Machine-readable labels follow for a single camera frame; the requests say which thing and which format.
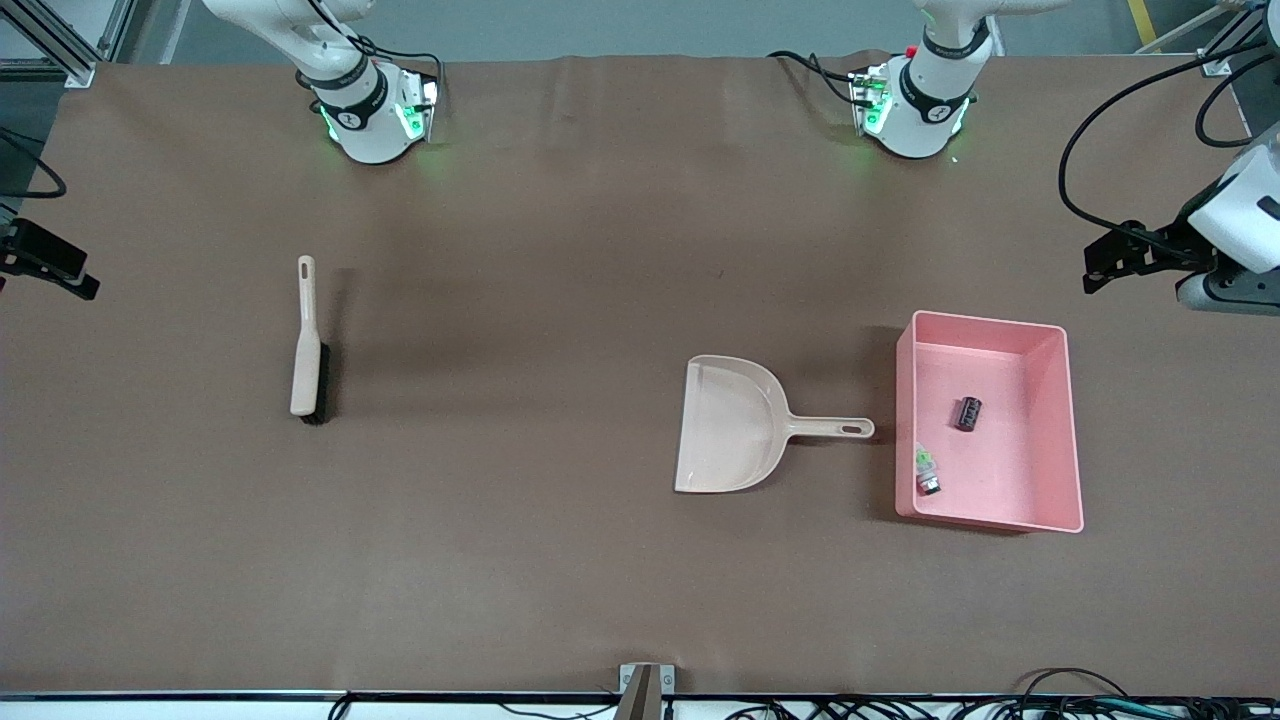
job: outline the metal frame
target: metal frame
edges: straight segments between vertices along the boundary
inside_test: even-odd
[[[1210,53],[1217,53],[1226,47],[1235,47],[1236,45],[1247,41],[1252,35],[1262,29],[1263,17],[1261,17],[1262,8],[1249,8],[1242,12],[1234,20],[1229,22],[1226,27],[1220,29],[1213,40],[1208,42],[1204,47],[1201,47],[1196,54],[1201,58],[1208,55]],[[1231,59],[1226,58],[1217,60],[1216,63],[1208,63],[1201,68],[1204,77],[1224,77],[1231,74]]]
[[[1169,45],[1170,42],[1185,36],[1187,33],[1199,29],[1201,27],[1216,20],[1217,18],[1228,14],[1236,13],[1235,19],[1226,23],[1222,29],[1217,31],[1213,40],[1208,42],[1204,47],[1196,50],[1196,54],[1201,58],[1208,55],[1210,53],[1216,53],[1224,47],[1234,47],[1249,38],[1262,27],[1262,19],[1258,18],[1256,22],[1249,22],[1253,15],[1256,15],[1262,9],[1262,5],[1252,3],[1249,0],[1219,0],[1208,10],[1196,15],[1194,18],[1187,20],[1185,23],[1175,27],[1174,29],[1161,35],[1156,40],[1143,45],[1134,51],[1134,55],[1149,55],[1152,53],[1160,53],[1161,47]],[[1219,60],[1216,63],[1208,63],[1201,68],[1204,77],[1222,77],[1231,74],[1231,61],[1230,59]]]
[[[1202,27],[1204,24],[1208,24],[1210,22],[1212,22],[1217,17],[1225,15],[1229,12],[1230,10],[1228,10],[1226,8],[1224,8],[1221,5],[1213,5],[1208,10],[1204,10],[1203,13],[1196,15],[1194,18],[1187,20],[1185,23],[1175,27],[1174,29],[1166,32],[1165,35],[1161,35],[1156,40],[1152,40],[1151,42],[1148,42],[1148,44],[1143,45],[1142,47],[1137,49],[1133,54],[1134,55],[1148,55],[1151,53],[1158,53],[1160,49],[1164,47],[1165,45],[1169,45],[1170,42],[1172,42],[1175,40],[1178,40],[1179,37],[1181,37],[1181,36],[1192,32],[1193,29],[1198,29],[1199,27]]]
[[[0,0],[0,18],[45,55],[44,60],[0,59],[0,78],[50,79],[65,74],[67,87],[88,87],[93,65],[119,55],[137,8],[138,0],[116,0],[102,36],[91,44],[44,0]]]

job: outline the yellow floor line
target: yellow floor line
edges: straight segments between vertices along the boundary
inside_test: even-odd
[[[1133,15],[1133,24],[1138,28],[1138,40],[1143,45],[1156,40],[1156,27],[1151,24],[1151,13],[1147,12],[1144,0],[1129,0],[1129,13]]]

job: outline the electronic component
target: electronic component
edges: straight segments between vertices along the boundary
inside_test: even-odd
[[[960,401],[960,411],[956,413],[956,429],[972,433],[978,427],[978,413],[982,410],[982,401],[977,397],[965,397]]]
[[[938,464],[933,461],[933,455],[924,450],[924,446],[915,443],[915,483],[924,495],[933,495],[942,489],[938,483]]]
[[[87,260],[87,252],[31,220],[14,218],[8,227],[0,225],[0,273],[49,281],[76,297],[93,300],[99,282],[84,272]]]

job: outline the dustpan handle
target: dustpan handle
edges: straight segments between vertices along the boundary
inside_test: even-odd
[[[876,423],[867,418],[796,418],[792,415],[787,430],[794,436],[865,439],[876,434]]]

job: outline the dustpan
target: dustpan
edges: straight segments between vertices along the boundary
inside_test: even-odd
[[[763,365],[699,355],[685,372],[676,492],[732,492],[773,471],[795,436],[867,439],[865,418],[800,418],[791,414],[782,383]]]

